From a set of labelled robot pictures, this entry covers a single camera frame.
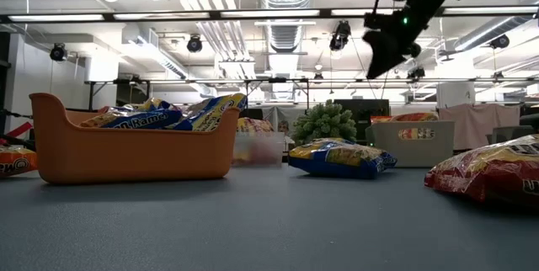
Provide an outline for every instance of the orange basket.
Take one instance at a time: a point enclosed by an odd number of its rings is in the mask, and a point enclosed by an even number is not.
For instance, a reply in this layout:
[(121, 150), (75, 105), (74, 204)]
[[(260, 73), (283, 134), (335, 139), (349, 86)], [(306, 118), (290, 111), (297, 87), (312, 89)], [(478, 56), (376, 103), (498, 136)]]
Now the orange basket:
[(30, 94), (38, 168), (48, 183), (114, 183), (222, 178), (232, 163), (238, 108), (211, 132), (83, 128), (95, 113), (66, 111), (47, 93)]

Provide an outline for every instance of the instant noodle package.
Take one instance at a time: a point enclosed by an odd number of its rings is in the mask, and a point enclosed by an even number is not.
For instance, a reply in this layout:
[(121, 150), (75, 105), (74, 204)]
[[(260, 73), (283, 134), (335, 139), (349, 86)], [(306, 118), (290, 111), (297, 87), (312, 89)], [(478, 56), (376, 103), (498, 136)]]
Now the instant noodle package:
[(35, 152), (22, 147), (0, 146), (0, 178), (37, 169)]
[(369, 146), (339, 138), (316, 139), (289, 152), (289, 165), (315, 175), (341, 178), (375, 178), (397, 159)]
[(82, 122), (82, 127), (121, 129), (169, 129), (212, 131), (226, 109), (243, 109), (245, 95), (241, 93), (208, 98), (182, 111), (161, 99), (150, 98), (144, 104), (109, 108), (109, 111)]
[(433, 167), (424, 185), (480, 202), (539, 205), (539, 135), (461, 153)]

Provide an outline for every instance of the blue-gray floor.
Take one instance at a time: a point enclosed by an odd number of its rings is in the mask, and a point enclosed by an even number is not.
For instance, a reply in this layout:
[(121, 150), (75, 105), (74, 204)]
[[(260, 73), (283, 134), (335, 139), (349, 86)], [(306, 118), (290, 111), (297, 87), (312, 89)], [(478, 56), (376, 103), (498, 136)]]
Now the blue-gray floor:
[(537, 270), (539, 215), (423, 186), (233, 169), (215, 181), (0, 180), (0, 270)]

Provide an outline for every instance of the orange plastic bin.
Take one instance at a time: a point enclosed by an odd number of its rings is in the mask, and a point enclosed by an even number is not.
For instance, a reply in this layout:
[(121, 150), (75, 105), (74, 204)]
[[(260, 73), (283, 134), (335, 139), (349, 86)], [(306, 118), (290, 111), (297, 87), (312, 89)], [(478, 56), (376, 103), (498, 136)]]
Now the orange plastic bin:
[(211, 132), (83, 128), (95, 113), (30, 94), (40, 176), (49, 183), (222, 178), (232, 163), (238, 108)]

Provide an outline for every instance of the ceiling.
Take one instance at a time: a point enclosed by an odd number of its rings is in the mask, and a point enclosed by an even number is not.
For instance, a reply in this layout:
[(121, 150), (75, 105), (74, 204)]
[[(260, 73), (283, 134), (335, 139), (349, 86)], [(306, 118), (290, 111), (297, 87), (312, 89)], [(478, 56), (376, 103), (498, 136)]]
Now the ceiling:
[[(525, 0), (447, 0), (446, 6), (492, 6), (492, 5), (518, 5)], [(235, 0), (239, 8), (259, 8), (259, 0)], [(313, 8), (370, 8), (374, 0), (312, 0)], [(402, 5), (394, 4), (391, 0), (381, 0), (381, 7), (393, 7)], [(153, 10), (182, 10), (179, 0), (119, 0), (114, 3), (108, 3), (104, 0), (0, 0), (0, 13), (55, 13), (55, 12), (103, 12), (103, 11), (153, 11)], [(454, 40), (468, 34), (483, 24), (486, 24), (491, 18), (434, 18), (430, 22), (430, 27), (425, 30), (418, 38), (418, 43), (428, 48), (429, 45), (440, 43), (440, 40)], [(370, 64), (371, 48), (362, 39), (365, 33), (362, 19), (351, 19), (350, 26), (355, 45), (349, 43), (343, 50), (340, 58), (330, 57), (328, 48), (328, 39), (337, 25), (337, 20), (317, 19), (316, 25), (306, 26), (303, 34), (303, 41), (300, 46), (300, 52), (306, 52), (305, 56), (300, 56), (297, 66), (298, 76), (312, 77), (318, 63), (323, 65), (323, 75), (328, 78), (353, 78), (362, 77), (363, 69)], [(471, 59), (475, 63), (474, 67), (478, 69), (479, 75), (490, 76), (494, 68), (508, 66), (518, 61), (536, 56), (534, 46), (537, 42), (533, 40), (539, 36), (537, 30), (537, 21), (531, 21), (507, 35), (511, 39), (511, 45), (504, 50), (497, 50), (496, 57), (490, 57), (492, 50), (485, 48), (476, 48), (467, 53), (455, 56), (456, 58)], [(267, 42), (264, 39), (264, 29), (254, 26), (253, 21), (241, 22), (243, 34), (245, 36), (248, 50), (255, 60), (255, 72), (264, 73), (268, 68)], [(114, 47), (125, 61), (120, 64), (121, 72), (135, 72), (151, 77), (158, 77), (159, 73), (165, 72), (156, 62), (148, 60), (144, 56), (139, 56), (135, 51), (127, 48), (125, 42), (122, 43), (121, 30), (126, 24), (42, 24), (31, 25), (30, 31), (39, 31), (46, 37), (48, 34), (91, 34)], [(203, 49), (199, 53), (189, 53), (186, 49), (184, 39), (188, 39), (191, 34), (198, 34), (195, 23), (192, 22), (167, 22), (167, 23), (144, 23), (138, 24), (140, 30), (153, 29), (160, 38), (160, 48), (167, 51), (176, 61), (189, 68), (189, 74), (193, 72), (197, 77), (215, 77), (214, 60), (215, 52), (203, 41)], [(436, 61), (436, 54), (432, 51), (426, 52), (428, 57), (421, 61), (428, 72), (428, 76), (435, 75), (435, 68), (439, 66)], [(403, 66), (401, 71), (391, 71), (389, 77), (405, 77), (406, 68)], [(527, 67), (524, 72), (530, 75), (539, 68), (534, 66)], [(176, 87), (178, 90), (189, 89), (187, 87)]]

